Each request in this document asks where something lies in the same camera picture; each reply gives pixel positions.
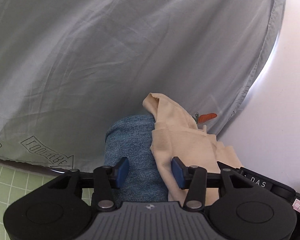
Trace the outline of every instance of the denim jeans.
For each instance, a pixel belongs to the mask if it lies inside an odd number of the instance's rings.
[[[123,187],[113,190],[117,204],[168,201],[168,189],[150,150],[154,122],[152,115],[129,116],[114,123],[106,133],[105,165],[114,166],[125,156],[130,166]]]

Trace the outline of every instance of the white wall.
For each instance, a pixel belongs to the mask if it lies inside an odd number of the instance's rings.
[[[248,169],[300,192],[300,0],[286,0],[272,56],[219,140]]]

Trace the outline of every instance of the light gray cloth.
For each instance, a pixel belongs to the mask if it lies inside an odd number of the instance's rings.
[[[149,92],[218,133],[262,70],[284,0],[0,0],[0,158],[92,171]]]

